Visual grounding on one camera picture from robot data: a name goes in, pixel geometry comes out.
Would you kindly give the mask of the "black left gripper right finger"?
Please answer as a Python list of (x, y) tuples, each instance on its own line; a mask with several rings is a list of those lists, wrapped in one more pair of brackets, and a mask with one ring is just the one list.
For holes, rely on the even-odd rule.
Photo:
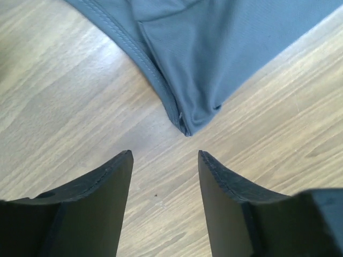
[(198, 173), (213, 256), (342, 256), (342, 189), (283, 195), (205, 151)]

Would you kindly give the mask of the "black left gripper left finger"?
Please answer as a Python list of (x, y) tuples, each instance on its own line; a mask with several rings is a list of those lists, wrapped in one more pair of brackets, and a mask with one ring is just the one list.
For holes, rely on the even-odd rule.
[(1, 256), (115, 256), (132, 168), (126, 150), (35, 198), (1, 201)]

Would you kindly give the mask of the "grey t shirt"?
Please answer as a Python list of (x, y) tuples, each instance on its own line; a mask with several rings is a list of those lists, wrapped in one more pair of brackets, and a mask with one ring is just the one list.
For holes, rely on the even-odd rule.
[(187, 137), (342, 1), (71, 1), (141, 69)]

